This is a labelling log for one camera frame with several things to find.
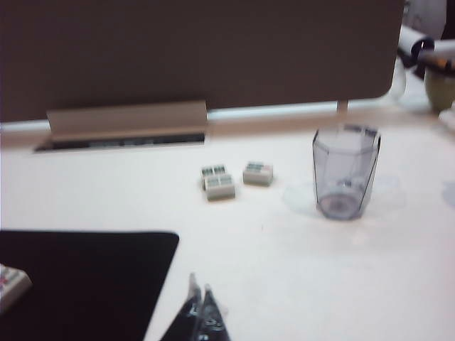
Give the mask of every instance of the white eraser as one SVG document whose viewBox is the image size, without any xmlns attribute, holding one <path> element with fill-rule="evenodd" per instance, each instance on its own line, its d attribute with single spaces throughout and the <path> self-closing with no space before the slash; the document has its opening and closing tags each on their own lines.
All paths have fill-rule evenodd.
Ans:
<svg viewBox="0 0 455 341">
<path fill-rule="evenodd" d="M 249 162 L 243 170 L 243 182 L 256 185 L 270 185 L 273 180 L 273 166 L 262 162 Z"/>
<path fill-rule="evenodd" d="M 230 174 L 212 175 L 204 180 L 207 199 L 235 197 L 235 186 Z"/>
<path fill-rule="evenodd" d="M 212 175 L 226 174 L 226 167 L 224 165 L 206 166 L 201 170 L 202 175 L 202 188 L 205 190 L 205 178 Z"/>
<path fill-rule="evenodd" d="M 444 122 L 447 128 L 455 130 L 455 107 L 443 110 L 439 113 L 439 119 Z"/>
<path fill-rule="evenodd" d="M 16 302 L 32 285 L 27 274 L 0 264 L 0 315 Z"/>
</svg>

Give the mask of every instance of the clear plastic cup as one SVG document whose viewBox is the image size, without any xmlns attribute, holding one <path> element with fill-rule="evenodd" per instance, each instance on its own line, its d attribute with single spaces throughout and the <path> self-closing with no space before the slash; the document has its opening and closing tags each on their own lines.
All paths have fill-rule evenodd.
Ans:
<svg viewBox="0 0 455 341">
<path fill-rule="evenodd" d="M 380 147 L 376 129 L 345 124 L 319 129 L 313 139 L 317 208 L 331 219 L 362 215 L 370 200 Z"/>
</svg>

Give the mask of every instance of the mouse pad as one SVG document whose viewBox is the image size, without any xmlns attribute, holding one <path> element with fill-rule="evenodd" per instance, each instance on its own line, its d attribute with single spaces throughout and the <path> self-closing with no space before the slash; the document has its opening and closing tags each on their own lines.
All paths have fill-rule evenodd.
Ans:
<svg viewBox="0 0 455 341">
<path fill-rule="evenodd" d="M 0 316 L 0 340 L 144 339 L 178 236 L 0 232 L 0 263 L 33 287 Z"/>
</svg>

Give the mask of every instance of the gray partition panel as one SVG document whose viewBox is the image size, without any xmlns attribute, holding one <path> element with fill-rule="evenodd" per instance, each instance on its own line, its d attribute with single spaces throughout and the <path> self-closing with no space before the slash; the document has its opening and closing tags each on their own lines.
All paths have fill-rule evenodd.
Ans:
<svg viewBox="0 0 455 341">
<path fill-rule="evenodd" d="M 376 97 L 392 79 L 402 2 L 2 1 L 1 120 Z"/>
</svg>

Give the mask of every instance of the white desk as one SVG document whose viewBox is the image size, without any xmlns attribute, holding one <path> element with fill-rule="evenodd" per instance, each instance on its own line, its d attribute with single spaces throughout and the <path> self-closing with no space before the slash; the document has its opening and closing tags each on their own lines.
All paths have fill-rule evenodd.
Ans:
<svg viewBox="0 0 455 341">
<path fill-rule="evenodd" d="M 48 131 L 4 130 L 1 227 L 178 232 L 146 340 L 173 320 L 192 271 L 228 309 L 232 340 L 455 340 L 455 138 L 417 90 L 341 119 L 382 132 L 359 220 L 316 211 L 311 140 L 328 120 L 295 115 L 212 121 L 197 146 L 33 153 Z M 270 188 L 242 184 L 248 160 L 274 164 Z M 205 200 L 200 167 L 213 163 L 236 199 Z"/>
</svg>

